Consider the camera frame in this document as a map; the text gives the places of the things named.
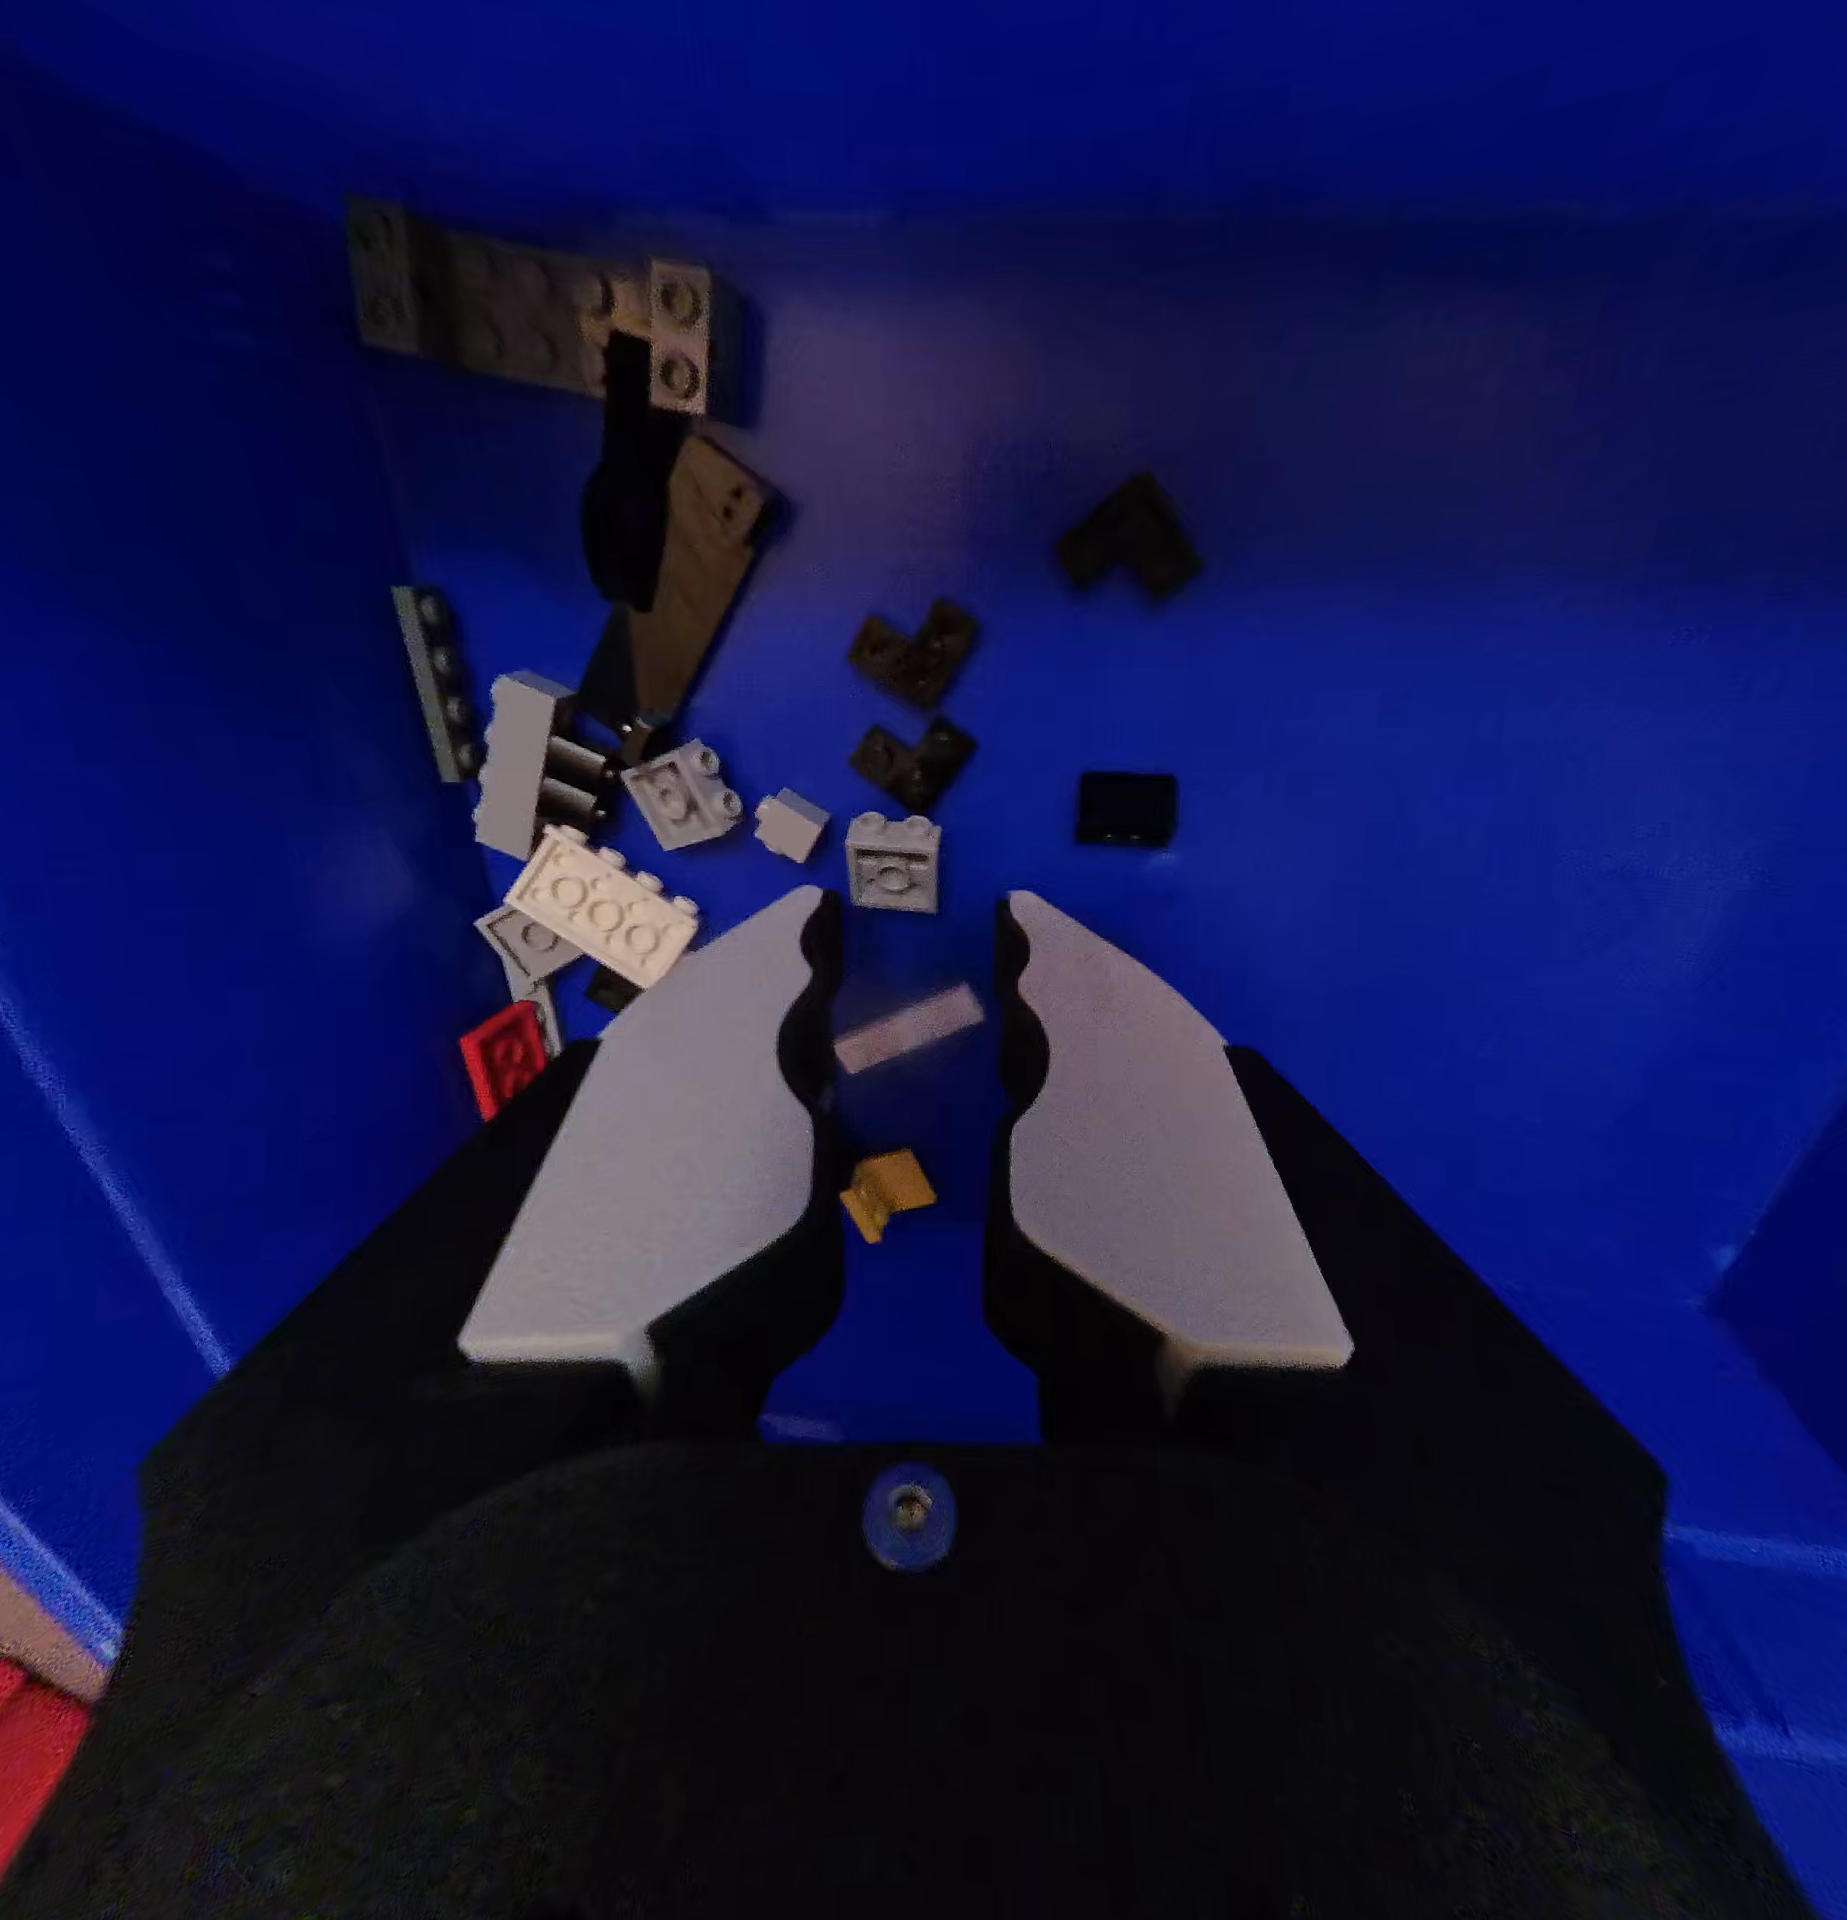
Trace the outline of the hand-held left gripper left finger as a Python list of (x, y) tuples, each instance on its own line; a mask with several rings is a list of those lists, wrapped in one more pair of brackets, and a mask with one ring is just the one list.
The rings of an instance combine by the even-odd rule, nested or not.
[(457, 1323), (478, 1368), (614, 1368), (654, 1434), (750, 1434), (840, 1311), (840, 894), (790, 890), (604, 1025)]

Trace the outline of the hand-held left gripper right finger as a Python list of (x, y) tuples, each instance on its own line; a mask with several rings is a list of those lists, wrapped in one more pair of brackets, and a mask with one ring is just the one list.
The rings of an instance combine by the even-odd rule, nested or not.
[(1031, 890), (997, 902), (997, 1012), (989, 1327), (1046, 1393), (1145, 1425), (1207, 1375), (1351, 1375), (1219, 1025)]

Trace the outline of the blue plastic bin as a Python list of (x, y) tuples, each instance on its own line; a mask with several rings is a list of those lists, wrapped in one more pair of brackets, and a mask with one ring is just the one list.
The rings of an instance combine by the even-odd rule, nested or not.
[(1190, 984), (1637, 1413), (1847, 1914), (1847, 3), (0, 3), (0, 1542), (457, 1126), (492, 865), (386, 659), (592, 654), (592, 409), (358, 346), (336, 193), (734, 243), (840, 779), (977, 587), (951, 880)]

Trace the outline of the heap of toy bricks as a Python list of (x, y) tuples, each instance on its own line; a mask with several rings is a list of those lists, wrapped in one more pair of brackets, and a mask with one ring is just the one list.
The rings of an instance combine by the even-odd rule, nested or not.
[[(607, 599), (585, 690), (497, 677), (492, 721), (451, 680), (451, 607), (442, 587), (396, 587), (417, 690), (428, 705), (442, 779), (478, 779), (472, 838), (520, 868), (485, 926), (558, 974), (596, 957), (596, 1007), (620, 1012), (670, 979), (700, 926), (686, 894), (633, 875), (620, 851), (596, 851), (596, 823), (620, 795), (620, 767), (670, 748), (700, 659), (712, 654), (786, 502), (734, 459), (700, 412), (720, 372), (720, 282), (706, 268), (607, 268), (547, 243), (492, 243), (428, 229), (396, 202), (350, 202), (358, 329), (375, 351), (451, 363), (505, 385), (604, 398), (604, 459), (585, 486), (585, 560)], [(1127, 573), (1153, 601), (1197, 577), (1197, 544), (1153, 473), (1121, 477), (1054, 535), (1076, 587)], [(977, 622), (935, 601), (911, 633), (867, 617), (849, 667), (906, 699), (927, 735), (906, 748), (867, 729), (849, 753), (900, 817), (939, 806), (975, 767), (939, 699), (957, 680)]]

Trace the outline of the red plastic bin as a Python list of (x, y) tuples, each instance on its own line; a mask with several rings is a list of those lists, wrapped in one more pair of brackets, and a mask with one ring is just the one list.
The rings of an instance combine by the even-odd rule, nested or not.
[(89, 1706), (0, 1657), (0, 1877), (64, 1784)]

